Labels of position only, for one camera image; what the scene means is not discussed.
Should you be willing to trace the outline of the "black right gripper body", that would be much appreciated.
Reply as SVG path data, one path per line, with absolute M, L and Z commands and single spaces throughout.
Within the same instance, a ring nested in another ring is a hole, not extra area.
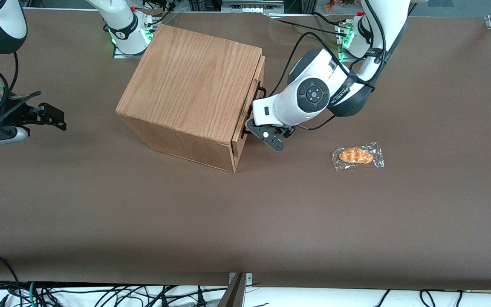
M 0 127 L 42 125 L 39 115 L 35 112 L 35 107 L 27 104 L 27 101 L 41 94 L 41 91 L 36 91 L 27 96 L 11 96 L 0 103 Z

